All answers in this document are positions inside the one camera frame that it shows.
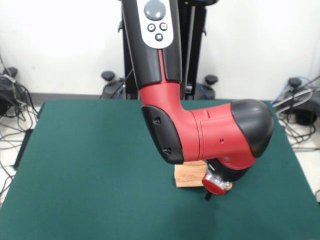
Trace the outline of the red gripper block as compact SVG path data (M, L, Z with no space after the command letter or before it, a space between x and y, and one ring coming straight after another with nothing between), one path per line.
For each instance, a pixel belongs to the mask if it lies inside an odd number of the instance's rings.
M223 182L215 178L211 174L206 174L202 179L202 184L208 191L205 195L205 200L209 201L213 195L225 195L228 190L229 183Z

